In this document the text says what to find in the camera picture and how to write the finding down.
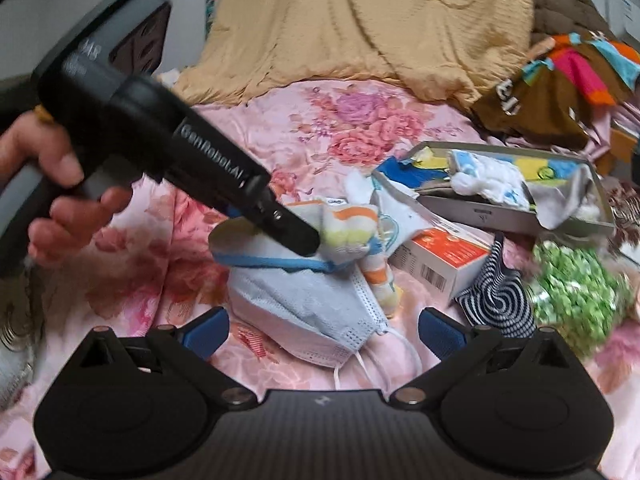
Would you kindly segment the person left hand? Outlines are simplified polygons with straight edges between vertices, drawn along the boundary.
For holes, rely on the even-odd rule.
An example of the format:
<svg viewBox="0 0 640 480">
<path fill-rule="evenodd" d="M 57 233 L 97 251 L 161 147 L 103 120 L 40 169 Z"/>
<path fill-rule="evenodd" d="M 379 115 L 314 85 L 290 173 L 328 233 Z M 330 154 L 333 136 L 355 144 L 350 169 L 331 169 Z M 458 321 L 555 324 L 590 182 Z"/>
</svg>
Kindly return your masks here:
<svg viewBox="0 0 640 480">
<path fill-rule="evenodd" d="M 84 180 L 70 138 L 61 126 L 45 122 L 36 113 L 16 118 L 1 136 L 1 182 L 6 183 L 24 162 L 35 160 L 54 182 L 71 188 Z M 61 196 L 53 201 L 47 218 L 34 220 L 28 229 L 28 253 L 42 266 L 56 266 L 86 247 L 115 214 L 124 211 L 132 188 L 108 188 L 98 200 Z"/>
</svg>

